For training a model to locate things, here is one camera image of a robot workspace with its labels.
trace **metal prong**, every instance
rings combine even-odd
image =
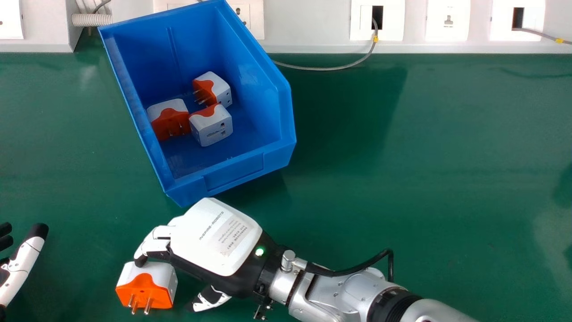
[[[135,294],[131,294],[131,297],[129,298],[129,303],[127,303],[128,308],[133,306],[133,300],[134,299],[135,299]]]
[[[131,314],[135,315],[135,312],[137,312],[137,305],[139,304],[139,302],[135,302],[135,304],[133,304],[133,308],[131,309]]]
[[[145,311],[143,311],[143,313],[145,315],[149,315],[149,311],[151,311],[151,303],[153,302],[153,299],[149,298],[147,300],[147,305],[145,306]]]

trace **gray cable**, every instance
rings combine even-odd
[[[371,56],[371,53],[374,51],[375,48],[375,44],[377,44],[377,37],[378,37],[378,23],[375,21],[375,19],[371,20],[374,23],[374,28],[375,28],[375,33],[374,33],[374,40],[371,43],[371,48],[370,51],[363,56],[362,58],[347,64],[347,65],[342,65],[342,66],[336,66],[336,67],[305,67],[305,66],[296,66],[296,65],[290,65],[290,64],[285,64],[283,62],[279,62],[279,61],[275,61],[273,60],[274,64],[278,65],[278,66],[282,66],[282,67],[287,67],[287,68],[292,68],[292,69],[298,69],[298,70],[314,70],[317,72],[330,72],[333,70],[342,70],[342,69],[346,69],[346,68],[350,68],[350,67],[354,67],[355,65],[363,62],[364,60],[368,59]]]
[[[97,7],[93,10],[92,13],[97,13],[97,10],[99,10],[101,7],[107,5],[109,2],[111,2],[111,0],[103,0],[99,5],[97,5]]]
[[[527,28],[513,28],[513,31],[514,31],[514,32],[525,32],[525,33],[529,33],[529,34],[535,34],[535,35],[537,35],[537,36],[541,36],[541,37],[543,37],[543,38],[550,39],[550,40],[552,40],[552,41],[556,41],[556,42],[558,42],[559,44],[572,45],[572,41],[568,41],[568,40],[563,40],[563,39],[561,39],[561,38],[552,37],[551,35],[547,35],[547,34],[545,34],[545,33],[541,33],[541,32],[538,32],[538,31],[532,30],[532,29],[527,29]]]

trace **green table surface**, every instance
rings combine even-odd
[[[332,269],[391,247],[398,284],[479,320],[572,319],[571,56],[374,55],[283,73],[290,165],[218,198]],[[120,305],[123,263],[184,211],[161,190],[97,36],[74,54],[0,54],[0,221],[17,242],[50,226],[10,321],[250,321],[250,300],[186,312],[202,285],[182,273],[174,309]],[[269,318],[295,320],[279,306]]]

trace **white flexible hose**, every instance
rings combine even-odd
[[[76,27],[97,27],[112,24],[113,18],[110,14],[74,13],[71,22]]]

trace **blue storage bin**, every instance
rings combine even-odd
[[[179,206],[288,164],[296,134],[288,82],[224,0],[100,27],[141,142]],[[159,142],[146,109],[181,98],[198,111],[192,80],[213,71],[231,86],[234,133],[209,147],[192,135]]]

